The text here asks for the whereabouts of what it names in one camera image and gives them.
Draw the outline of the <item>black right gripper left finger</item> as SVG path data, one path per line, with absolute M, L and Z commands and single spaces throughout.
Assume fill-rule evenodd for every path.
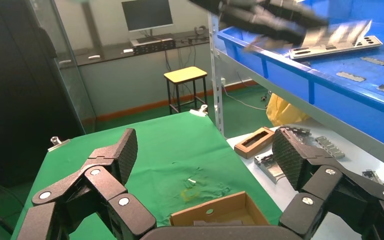
M 19 240 L 67 240 L 96 214 L 118 240 L 139 240 L 156 218 L 126 188 L 137 159 L 138 141 L 127 128 L 112 145 L 95 149 L 81 168 L 32 197 Z

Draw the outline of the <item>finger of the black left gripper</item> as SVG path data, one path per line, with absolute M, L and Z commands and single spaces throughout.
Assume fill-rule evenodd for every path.
M 315 14 L 309 7 L 294 0 L 266 0 L 264 8 L 276 17 L 305 28 L 327 27 L 328 20 Z
M 192 0 L 191 3 L 218 16 L 221 22 L 273 40 L 299 45 L 305 33 L 295 22 L 276 17 L 265 9 L 265 0 Z

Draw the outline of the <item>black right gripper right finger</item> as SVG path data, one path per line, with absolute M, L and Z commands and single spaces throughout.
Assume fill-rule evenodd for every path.
M 328 213 L 364 240 L 384 240 L 384 185 L 346 169 L 326 150 L 275 131 L 272 156 L 296 191 L 279 226 L 311 239 Z

